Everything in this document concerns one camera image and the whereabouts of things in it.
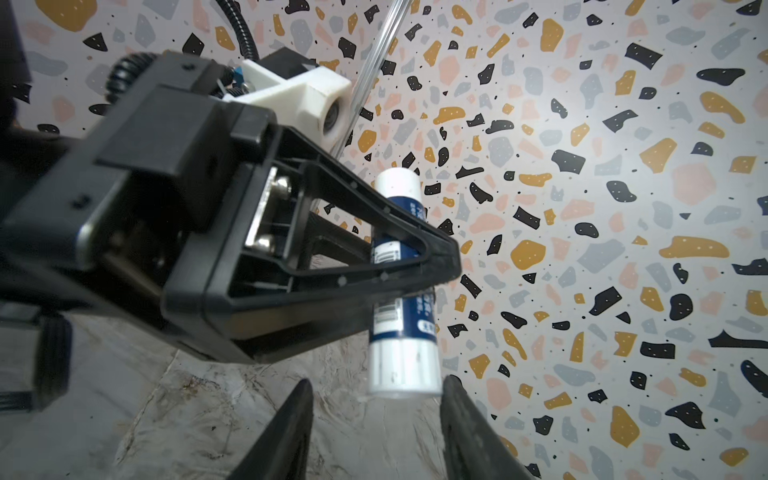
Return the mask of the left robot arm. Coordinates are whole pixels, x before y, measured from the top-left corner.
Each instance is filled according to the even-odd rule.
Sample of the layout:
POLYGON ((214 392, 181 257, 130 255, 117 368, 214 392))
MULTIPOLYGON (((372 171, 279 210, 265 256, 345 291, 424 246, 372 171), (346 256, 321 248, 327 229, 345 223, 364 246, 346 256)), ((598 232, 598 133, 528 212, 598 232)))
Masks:
POLYGON ((358 102, 349 81, 288 48, 260 55, 220 5, 244 62, 132 52, 107 70, 87 136, 16 125, 31 58, 1 5, 1 325, 40 333, 32 387, 68 387, 66 317, 117 317, 200 359, 279 361, 368 331, 388 303, 462 273, 457 242, 397 188, 330 154, 358 102))

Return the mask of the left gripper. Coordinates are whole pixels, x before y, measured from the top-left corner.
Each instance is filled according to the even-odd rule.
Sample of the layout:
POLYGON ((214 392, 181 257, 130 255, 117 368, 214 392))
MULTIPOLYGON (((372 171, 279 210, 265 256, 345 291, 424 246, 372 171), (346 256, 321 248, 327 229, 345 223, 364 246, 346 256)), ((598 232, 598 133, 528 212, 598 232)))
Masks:
POLYGON ((134 54, 120 65, 142 71, 88 137, 2 129, 1 297, 119 316, 196 354, 161 298, 188 238, 219 216, 239 165, 231 137, 303 134, 270 109, 215 98, 224 69, 212 61, 134 54))

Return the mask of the left aluminium corner post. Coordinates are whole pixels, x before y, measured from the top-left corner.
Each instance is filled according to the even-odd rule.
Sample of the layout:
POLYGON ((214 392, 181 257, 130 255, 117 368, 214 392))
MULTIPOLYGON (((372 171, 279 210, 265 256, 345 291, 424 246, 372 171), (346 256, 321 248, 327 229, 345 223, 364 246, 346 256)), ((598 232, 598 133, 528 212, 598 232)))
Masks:
POLYGON ((343 149, 354 130, 360 111, 373 89, 375 80, 380 73, 380 67, 388 55, 388 50, 408 14, 411 4, 411 0, 395 0, 391 3, 382 26, 372 44, 371 52, 363 64, 354 86, 351 97, 351 115, 344 124, 345 128, 342 130, 343 135, 341 139, 330 150, 330 154, 333 157, 340 158, 342 156, 343 149))

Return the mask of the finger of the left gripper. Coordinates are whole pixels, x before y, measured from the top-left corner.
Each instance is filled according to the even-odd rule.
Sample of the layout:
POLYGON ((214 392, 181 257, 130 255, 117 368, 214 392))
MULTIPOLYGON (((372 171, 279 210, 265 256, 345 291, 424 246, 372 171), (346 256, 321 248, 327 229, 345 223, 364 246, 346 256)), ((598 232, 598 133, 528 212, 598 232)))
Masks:
POLYGON ((353 233, 310 213, 299 257, 300 270, 335 269, 371 263, 372 247, 353 233))
POLYGON ((239 165, 211 228, 191 235, 163 288, 166 319, 201 357, 271 363, 370 328, 399 288, 462 273, 457 242, 377 193, 291 128, 233 134, 239 165), (388 264, 300 270, 310 213, 373 245, 372 229, 416 247, 388 264))

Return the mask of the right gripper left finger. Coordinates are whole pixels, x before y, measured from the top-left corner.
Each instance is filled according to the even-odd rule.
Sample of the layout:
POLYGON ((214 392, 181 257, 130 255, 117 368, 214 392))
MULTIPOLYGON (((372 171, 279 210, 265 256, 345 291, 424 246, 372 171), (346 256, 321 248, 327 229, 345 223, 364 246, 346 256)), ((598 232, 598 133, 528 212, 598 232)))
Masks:
POLYGON ((313 389, 302 379, 227 479, 305 479, 312 423, 313 389))

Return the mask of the blue white glue stick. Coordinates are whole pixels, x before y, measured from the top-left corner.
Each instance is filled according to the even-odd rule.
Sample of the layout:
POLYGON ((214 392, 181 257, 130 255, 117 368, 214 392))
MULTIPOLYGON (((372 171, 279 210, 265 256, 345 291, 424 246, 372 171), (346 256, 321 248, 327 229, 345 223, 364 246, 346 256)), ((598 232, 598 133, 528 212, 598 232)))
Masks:
MULTIPOLYGON (((374 181, 376 191, 410 216, 426 219, 418 175, 390 168, 374 181)), ((372 229, 371 263, 415 260, 420 252, 385 230, 372 229)), ((373 305, 368 344, 368 390, 391 399, 437 397, 442 393, 434 317, 434 289, 399 288, 373 305)))

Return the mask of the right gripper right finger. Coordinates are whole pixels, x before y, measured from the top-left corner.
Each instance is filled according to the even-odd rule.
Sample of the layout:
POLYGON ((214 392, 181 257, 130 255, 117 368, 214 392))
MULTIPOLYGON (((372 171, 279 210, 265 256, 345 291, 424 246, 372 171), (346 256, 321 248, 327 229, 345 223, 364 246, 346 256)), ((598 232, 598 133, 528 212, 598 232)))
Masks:
POLYGON ((448 479, 532 479, 455 375, 443 381, 440 420, 448 479))

